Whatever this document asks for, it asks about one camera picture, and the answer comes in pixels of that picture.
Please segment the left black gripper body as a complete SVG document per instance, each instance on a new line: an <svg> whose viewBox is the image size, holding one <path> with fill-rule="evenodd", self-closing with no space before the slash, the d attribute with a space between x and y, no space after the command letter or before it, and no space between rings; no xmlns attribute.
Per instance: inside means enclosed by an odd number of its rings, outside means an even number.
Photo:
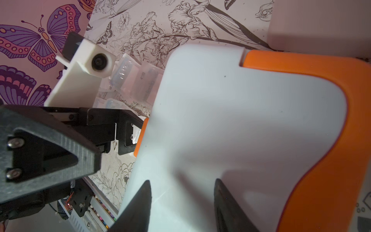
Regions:
<svg viewBox="0 0 371 232"><path fill-rule="evenodd" d="M95 146L101 153L109 153L110 143L118 141L118 154L134 152L133 126L141 129L144 121L130 110L106 108L43 107L44 111L71 127Z"/></svg>

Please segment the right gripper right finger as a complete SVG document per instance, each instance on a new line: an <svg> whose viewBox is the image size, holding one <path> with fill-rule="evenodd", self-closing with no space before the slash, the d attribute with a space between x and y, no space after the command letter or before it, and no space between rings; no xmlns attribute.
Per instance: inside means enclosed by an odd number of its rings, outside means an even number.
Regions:
<svg viewBox="0 0 371 232"><path fill-rule="evenodd" d="M259 232L219 178L214 185L214 213L218 232Z"/></svg>

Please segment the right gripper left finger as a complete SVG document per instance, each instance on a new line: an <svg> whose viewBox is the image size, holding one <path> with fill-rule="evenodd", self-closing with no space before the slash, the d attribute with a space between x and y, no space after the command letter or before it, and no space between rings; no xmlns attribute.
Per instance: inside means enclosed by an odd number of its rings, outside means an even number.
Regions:
<svg viewBox="0 0 371 232"><path fill-rule="evenodd" d="M147 232L151 203L151 184L146 180L108 232Z"/></svg>

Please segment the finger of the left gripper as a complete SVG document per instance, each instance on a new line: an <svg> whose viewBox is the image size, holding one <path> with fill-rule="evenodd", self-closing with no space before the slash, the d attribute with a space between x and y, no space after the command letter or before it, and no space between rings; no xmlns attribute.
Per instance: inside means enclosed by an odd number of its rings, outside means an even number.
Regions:
<svg viewBox="0 0 371 232"><path fill-rule="evenodd" d="M96 173L101 152L56 113L78 109L1 106L1 203Z"/></svg>

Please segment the white gauze packet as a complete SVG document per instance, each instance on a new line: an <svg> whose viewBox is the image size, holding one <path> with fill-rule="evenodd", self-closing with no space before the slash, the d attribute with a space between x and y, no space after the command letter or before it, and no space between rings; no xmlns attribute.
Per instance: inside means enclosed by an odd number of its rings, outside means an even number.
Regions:
<svg viewBox="0 0 371 232"><path fill-rule="evenodd" d="M125 103L109 98L107 100L97 97L94 101L93 108L120 109L132 111Z"/></svg>
<svg viewBox="0 0 371 232"><path fill-rule="evenodd" d="M164 70L143 62L137 73L132 96L141 105L152 108L164 74Z"/></svg>

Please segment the blue orange first aid box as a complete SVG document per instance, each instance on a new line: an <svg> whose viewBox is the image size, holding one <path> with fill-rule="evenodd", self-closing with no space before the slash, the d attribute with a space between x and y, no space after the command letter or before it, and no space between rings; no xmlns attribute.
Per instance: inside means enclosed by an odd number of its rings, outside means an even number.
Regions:
<svg viewBox="0 0 371 232"><path fill-rule="evenodd" d="M348 232L371 166L371 66L188 44L168 59L125 195L149 231L215 232L221 179L260 232Z"/></svg>

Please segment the beige pink first aid box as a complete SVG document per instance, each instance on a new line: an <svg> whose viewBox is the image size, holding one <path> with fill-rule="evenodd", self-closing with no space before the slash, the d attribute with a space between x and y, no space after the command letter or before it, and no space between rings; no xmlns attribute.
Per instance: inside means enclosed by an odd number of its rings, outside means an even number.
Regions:
<svg viewBox="0 0 371 232"><path fill-rule="evenodd" d="M275 50L370 58L370 1L275 1L268 29Z"/></svg>

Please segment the white pink medicine chest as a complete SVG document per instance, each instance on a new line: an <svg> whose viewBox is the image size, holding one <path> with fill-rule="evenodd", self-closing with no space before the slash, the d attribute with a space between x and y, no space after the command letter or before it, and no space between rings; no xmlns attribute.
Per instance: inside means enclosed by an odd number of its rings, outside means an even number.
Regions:
<svg viewBox="0 0 371 232"><path fill-rule="evenodd" d="M349 232L371 231L371 167L369 166L361 186Z"/></svg>

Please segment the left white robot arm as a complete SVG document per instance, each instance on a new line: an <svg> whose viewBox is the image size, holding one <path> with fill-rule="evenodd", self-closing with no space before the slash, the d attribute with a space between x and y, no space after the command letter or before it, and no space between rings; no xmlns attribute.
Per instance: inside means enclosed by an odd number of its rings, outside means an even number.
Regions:
<svg viewBox="0 0 371 232"><path fill-rule="evenodd" d="M133 152L133 129L143 123L123 109L2 105L1 220L62 198L83 216L94 195L84 177L100 170L113 141L120 155Z"/></svg>

